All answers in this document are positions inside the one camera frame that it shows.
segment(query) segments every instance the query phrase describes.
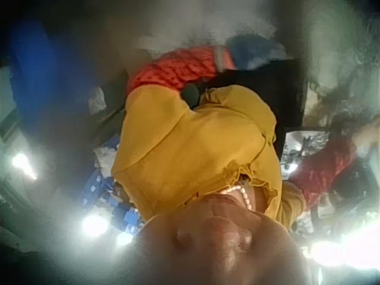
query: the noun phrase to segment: nose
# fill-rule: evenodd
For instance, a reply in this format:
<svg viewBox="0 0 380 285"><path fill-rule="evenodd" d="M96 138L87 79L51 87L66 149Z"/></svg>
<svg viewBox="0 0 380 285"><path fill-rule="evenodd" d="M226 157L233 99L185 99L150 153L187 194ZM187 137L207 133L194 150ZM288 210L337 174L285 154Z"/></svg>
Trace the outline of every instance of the nose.
<svg viewBox="0 0 380 285"><path fill-rule="evenodd" d="M242 229L224 217L211 217L192 229L179 229L178 240L223 271L231 270L239 254L246 252L252 242L250 231Z"/></svg>

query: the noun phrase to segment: red patterned garment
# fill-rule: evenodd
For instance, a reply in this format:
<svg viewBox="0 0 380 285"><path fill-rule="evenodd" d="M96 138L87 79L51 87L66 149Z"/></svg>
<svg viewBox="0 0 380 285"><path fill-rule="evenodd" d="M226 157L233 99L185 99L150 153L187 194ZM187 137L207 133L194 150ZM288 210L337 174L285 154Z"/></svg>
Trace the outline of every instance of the red patterned garment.
<svg viewBox="0 0 380 285"><path fill-rule="evenodd" d="M356 158L356 146L349 138L329 140L320 152L304 159L290 175L289 182L301 189L308 208L330 190L334 179Z"/></svg>
<svg viewBox="0 0 380 285"><path fill-rule="evenodd" d="M233 69L231 56L224 49L223 64ZM128 84L128 94L137 87L155 84L181 91L187 83L202 78L207 80L217 74L214 59L214 47L195 47L178 49L161 56L158 60L147 64Z"/></svg>

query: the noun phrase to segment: yellow top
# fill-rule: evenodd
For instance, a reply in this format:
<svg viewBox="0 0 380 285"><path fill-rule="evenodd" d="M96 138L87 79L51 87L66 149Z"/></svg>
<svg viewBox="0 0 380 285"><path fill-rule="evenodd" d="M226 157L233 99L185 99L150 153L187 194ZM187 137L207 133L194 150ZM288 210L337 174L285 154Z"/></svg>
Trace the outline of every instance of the yellow top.
<svg viewBox="0 0 380 285"><path fill-rule="evenodd" d="M195 110L175 90L144 85L128 96L112 171L145 220L246 175L265 193L265 214L289 227L305 201L282 183L275 125L270 108L239 85L206 92Z"/></svg>

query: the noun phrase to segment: person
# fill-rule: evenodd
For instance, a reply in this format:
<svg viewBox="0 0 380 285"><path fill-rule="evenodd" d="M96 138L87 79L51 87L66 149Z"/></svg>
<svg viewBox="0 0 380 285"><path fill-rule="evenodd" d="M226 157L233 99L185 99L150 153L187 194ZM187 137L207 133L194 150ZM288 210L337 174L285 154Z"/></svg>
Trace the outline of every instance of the person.
<svg viewBox="0 0 380 285"><path fill-rule="evenodd" d="M241 85L212 88L194 110L180 97L185 84L212 80L220 67L252 70L284 60L271 58L272 47L252 52L262 56L253 61L236 56L233 45L180 49L129 82L112 172L147 221L131 249L131 284L310 283L287 228L358 146L377 140L367 131L375 125L329 141L282 181L276 116L260 94Z"/></svg>

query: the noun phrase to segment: necklace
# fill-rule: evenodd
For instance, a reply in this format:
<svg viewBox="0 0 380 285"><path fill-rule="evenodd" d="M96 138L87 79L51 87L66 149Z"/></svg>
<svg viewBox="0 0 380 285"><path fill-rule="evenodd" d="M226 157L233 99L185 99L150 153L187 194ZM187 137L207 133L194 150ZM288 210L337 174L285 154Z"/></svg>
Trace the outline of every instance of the necklace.
<svg viewBox="0 0 380 285"><path fill-rule="evenodd" d="M251 201L249 200L248 194L246 193L246 190L245 190L245 188L243 186L241 186L241 185L235 185L235 186L232 186L232 187L230 187L228 189L220 191L220 193L223 194L223 195L226 195L227 193L230 193L232 191L239 191L240 194L242 194L242 196L243 196L243 200L244 200L244 203L245 203L247 209L249 209L249 210L252 209Z"/></svg>

